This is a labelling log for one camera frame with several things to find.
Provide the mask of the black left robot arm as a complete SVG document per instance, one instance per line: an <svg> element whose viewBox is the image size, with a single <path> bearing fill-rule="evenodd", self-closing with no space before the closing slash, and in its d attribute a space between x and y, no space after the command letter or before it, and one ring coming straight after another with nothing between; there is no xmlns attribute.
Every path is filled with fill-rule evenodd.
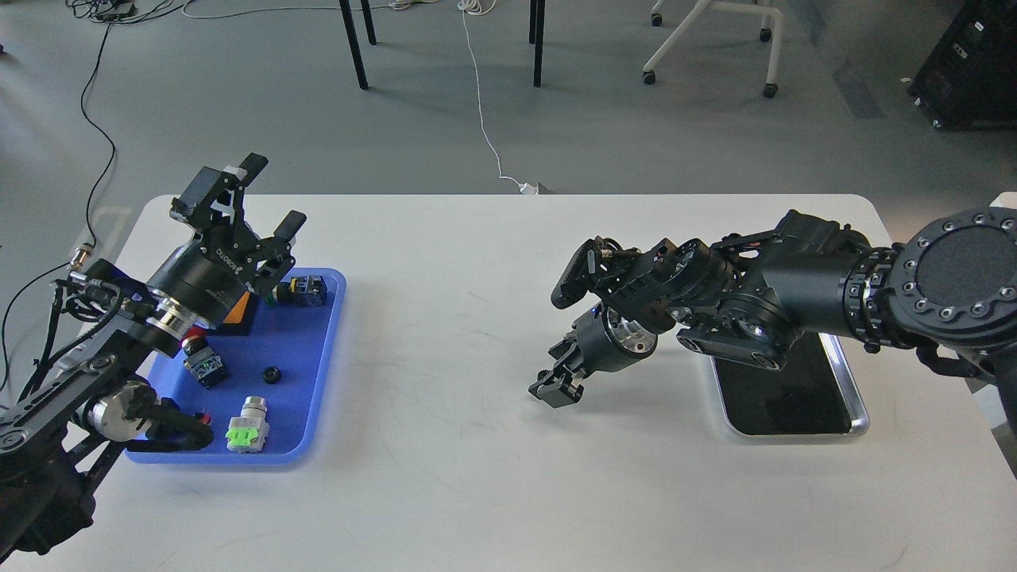
<svg viewBox="0 0 1017 572"><path fill-rule="evenodd" d="M139 376L149 354L173 358L195 326L218 328L245 293L267 296L294 267L305 214L290 211L270 238L244 221L245 189L268 165L203 168L170 207L192 228L140 282L83 244L55 281L50 316L81 316L89 329L62 349L44 348L21 395L2 413L2 557L48 553L89 528L95 491L123 451L196 451L213 431L167 406Z"/></svg>

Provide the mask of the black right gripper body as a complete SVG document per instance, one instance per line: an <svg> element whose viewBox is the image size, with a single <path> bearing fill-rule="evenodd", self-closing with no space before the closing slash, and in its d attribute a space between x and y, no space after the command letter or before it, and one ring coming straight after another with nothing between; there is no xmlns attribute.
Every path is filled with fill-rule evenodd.
<svg viewBox="0 0 1017 572"><path fill-rule="evenodd" d="M593 373L621 371L656 351L658 334L643 328L607 307L592 307L573 323L575 343L580 349L580 369Z"/></svg>

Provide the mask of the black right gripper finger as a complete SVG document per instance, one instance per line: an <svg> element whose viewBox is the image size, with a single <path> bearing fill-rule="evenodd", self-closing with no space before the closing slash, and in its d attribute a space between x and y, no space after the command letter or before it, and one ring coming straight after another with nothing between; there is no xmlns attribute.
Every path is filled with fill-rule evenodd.
<svg viewBox="0 0 1017 572"><path fill-rule="evenodd" d="M552 408L577 404L584 394L582 380L587 377L587 370L582 367L577 371L564 369L549 369L543 381L534 381L529 387L529 393Z"/></svg>
<svg viewBox="0 0 1017 572"><path fill-rule="evenodd" d="M578 340L578 322L573 322L562 341L548 349L548 354L555 359L552 369L579 370L584 366L584 354Z"/></svg>

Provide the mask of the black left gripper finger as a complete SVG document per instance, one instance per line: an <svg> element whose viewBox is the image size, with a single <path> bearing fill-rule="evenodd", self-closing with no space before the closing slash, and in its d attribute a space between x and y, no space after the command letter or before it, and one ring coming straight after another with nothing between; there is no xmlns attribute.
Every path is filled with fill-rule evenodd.
<svg viewBox="0 0 1017 572"><path fill-rule="evenodd" d="M268 166L268 159L250 153L236 168L199 170L170 206L170 216L188 225L212 249L251 251L259 238L244 221L245 188Z"/></svg>
<svg viewBox="0 0 1017 572"><path fill-rule="evenodd" d="M246 287L255 296L268 296L294 267L294 239L307 221L302 211L289 211L270 238L262 238L246 254Z"/></svg>

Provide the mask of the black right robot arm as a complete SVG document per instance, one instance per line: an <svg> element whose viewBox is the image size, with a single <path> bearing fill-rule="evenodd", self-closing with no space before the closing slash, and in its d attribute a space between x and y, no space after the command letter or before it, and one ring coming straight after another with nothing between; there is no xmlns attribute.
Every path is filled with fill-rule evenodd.
<svg viewBox="0 0 1017 572"><path fill-rule="evenodd" d="M784 369L806 333L912 349L929 370L984 379L1015 426L1015 210L939 218L905 244L875 247L849 225L790 210L772 230L713 244L662 239L647 251L583 242L553 288L563 309L595 294L529 392L577 403L582 380L618 371L676 330L695 354Z"/></svg>

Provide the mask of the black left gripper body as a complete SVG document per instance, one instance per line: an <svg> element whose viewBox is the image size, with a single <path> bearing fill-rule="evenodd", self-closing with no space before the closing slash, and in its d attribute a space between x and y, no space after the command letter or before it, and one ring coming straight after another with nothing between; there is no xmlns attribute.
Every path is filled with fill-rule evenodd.
<svg viewBox="0 0 1017 572"><path fill-rule="evenodd" d="M233 270L219 263L218 258L205 258L199 244L184 244L153 273L149 290L218 328L248 291Z"/></svg>

